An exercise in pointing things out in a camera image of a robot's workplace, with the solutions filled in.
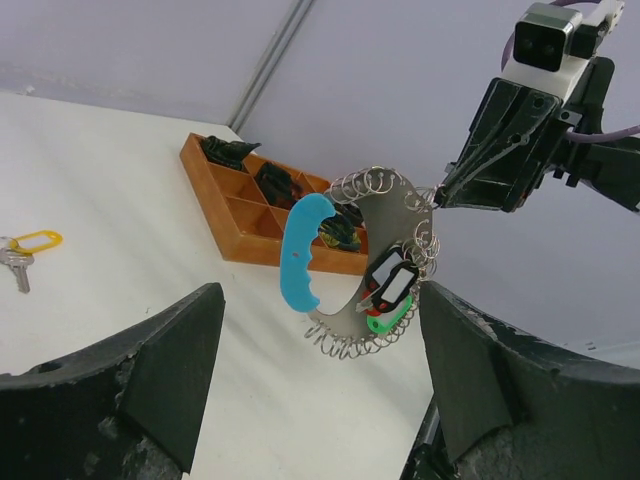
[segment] gray wall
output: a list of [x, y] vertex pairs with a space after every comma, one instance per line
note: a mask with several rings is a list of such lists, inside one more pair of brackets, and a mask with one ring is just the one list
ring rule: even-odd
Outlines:
[[217, 123], [291, 0], [3, 0], [0, 89]]
[[[455, 160], [530, 0], [319, 0], [241, 134], [334, 178], [368, 165], [434, 185]], [[617, 62], [604, 128], [639, 123], [640, 6], [602, 54]], [[438, 211], [436, 280], [550, 340], [640, 338], [640, 218], [547, 179], [514, 214]]]

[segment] silver key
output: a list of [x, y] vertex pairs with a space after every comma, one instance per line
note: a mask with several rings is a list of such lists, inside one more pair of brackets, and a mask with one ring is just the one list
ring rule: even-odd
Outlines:
[[27, 277], [27, 267], [34, 262], [33, 255], [15, 252], [9, 248], [0, 249], [0, 263], [8, 266], [16, 276], [18, 290], [22, 293], [29, 293], [29, 278]]

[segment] white table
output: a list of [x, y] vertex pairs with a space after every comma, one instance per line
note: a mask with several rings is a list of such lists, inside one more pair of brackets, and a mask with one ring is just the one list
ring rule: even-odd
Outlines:
[[[237, 138], [0, 94], [0, 235], [65, 237], [37, 256], [29, 295], [0, 270], [0, 372], [84, 348], [220, 282], [225, 323], [191, 478], [396, 480], [432, 393], [418, 323], [372, 357], [322, 355], [302, 337], [309, 320], [282, 300], [277, 269], [221, 259], [178, 158], [191, 131]], [[327, 274], [312, 285], [324, 308], [355, 286]]]

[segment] blue handle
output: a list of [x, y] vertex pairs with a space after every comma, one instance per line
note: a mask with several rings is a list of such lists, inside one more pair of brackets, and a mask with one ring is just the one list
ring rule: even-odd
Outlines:
[[309, 288], [311, 277], [307, 267], [313, 258], [311, 242], [318, 236], [322, 222], [335, 214], [334, 206], [320, 193], [304, 196], [289, 212], [280, 252], [280, 291], [296, 312], [311, 312], [320, 305]]

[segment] wooden box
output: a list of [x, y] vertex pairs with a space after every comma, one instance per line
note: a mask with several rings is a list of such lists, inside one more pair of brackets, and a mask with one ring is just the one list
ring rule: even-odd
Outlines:
[[[202, 136], [187, 138], [180, 158], [198, 197], [222, 258], [233, 262], [280, 265], [282, 237], [289, 211], [270, 206], [254, 180], [264, 162], [287, 170], [305, 193], [324, 192], [329, 182], [286, 165], [249, 155], [246, 172], [207, 161], [200, 148]], [[362, 275], [367, 266], [368, 242], [363, 228], [357, 228], [362, 242], [360, 252], [344, 252], [328, 247], [318, 237], [311, 246], [310, 270]]]

